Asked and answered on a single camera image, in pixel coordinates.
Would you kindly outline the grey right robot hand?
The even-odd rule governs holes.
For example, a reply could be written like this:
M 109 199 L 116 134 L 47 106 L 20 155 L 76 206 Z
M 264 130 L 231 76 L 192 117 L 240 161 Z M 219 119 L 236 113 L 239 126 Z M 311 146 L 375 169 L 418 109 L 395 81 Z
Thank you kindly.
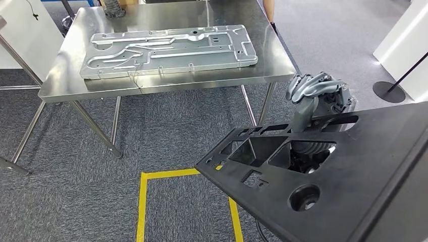
M 290 122 L 293 133 L 311 126 L 313 117 L 353 112 L 357 104 L 348 84 L 325 72 L 315 76 L 295 75 L 287 88 L 286 99 L 296 104 Z

